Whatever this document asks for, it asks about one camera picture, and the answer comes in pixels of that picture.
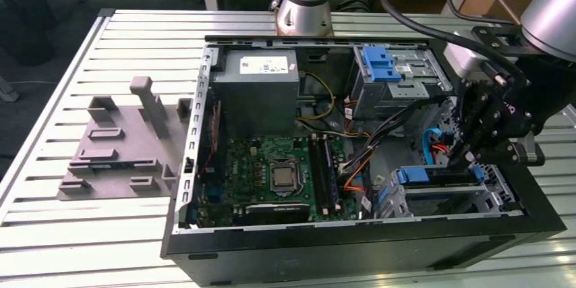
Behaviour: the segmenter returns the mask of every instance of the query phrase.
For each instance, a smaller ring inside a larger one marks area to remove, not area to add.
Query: white label
[[[372,210],[372,202],[369,202],[366,196],[361,197],[361,205],[366,210]]]
[[[352,108],[344,108],[345,119],[352,119],[353,110]]]
[[[396,65],[396,72],[412,72],[409,65]]]
[[[286,74],[288,57],[242,57],[240,74]]]

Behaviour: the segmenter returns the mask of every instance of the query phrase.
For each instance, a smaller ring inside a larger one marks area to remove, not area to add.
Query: aluminum table
[[[194,287],[158,257],[168,197],[56,200],[94,95],[136,105],[133,76],[149,76],[164,104],[192,96],[204,35],[272,35],[265,12],[102,11],[0,183],[0,287]],[[446,31],[469,22],[413,16]],[[421,35],[381,14],[333,14],[337,36]],[[569,107],[537,137],[548,157],[532,168],[568,231],[466,269],[301,281],[250,287],[576,286],[576,129]]]

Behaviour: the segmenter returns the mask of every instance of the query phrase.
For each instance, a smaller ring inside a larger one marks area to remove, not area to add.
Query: red wire
[[[450,151],[444,144],[432,144],[432,147],[440,150],[442,153],[448,153]]]

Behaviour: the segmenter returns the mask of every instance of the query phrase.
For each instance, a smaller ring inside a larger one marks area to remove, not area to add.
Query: floor
[[[58,21],[57,27],[46,32],[56,56],[40,66],[24,67],[0,48],[0,75],[8,82],[60,81],[100,8],[204,9],[204,0],[88,0],[85,3],[77,0],[48,0],[48,4]],[[18,152],[54,84],[17,83],[12,87],[20,93],[17,102],[5,103],[0,100],[0,154],[8,155]],[[9,159],[0,159],[0,179],[10,162]]]

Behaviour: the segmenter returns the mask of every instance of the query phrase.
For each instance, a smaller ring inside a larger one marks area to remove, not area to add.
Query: wire bundle
[[[358,174],[358,172],[362,170],[362,168],[366,166],[368,161],[370,160],[373,156],[373,150],[376,149],[377,145],[380,144],[381,139],[388,135],[390,131],[393,131],[396,128],[398,128],[408,118],[410,117],[410,114],[413,111],[416,111],[418,108],[424,107],[425,105],[438,104],[444,102],[445,96],[436,96],[429,99],[422,99],[414,101],[409,106],[402,108],[396,114],[393,114],[388,119],[378,125],[372,135],[368,137],[366,143],[364,144],[364,150],[361,151],[360,155],[349,160],[344,166],[341,167],[342,170],[349,169],[353,165],[358,164],[358,167],[352,173],[352,176],[348,178],[345,184],[344,184],[344,190],[362,190],[361,188],[350,186],[353,177]]]

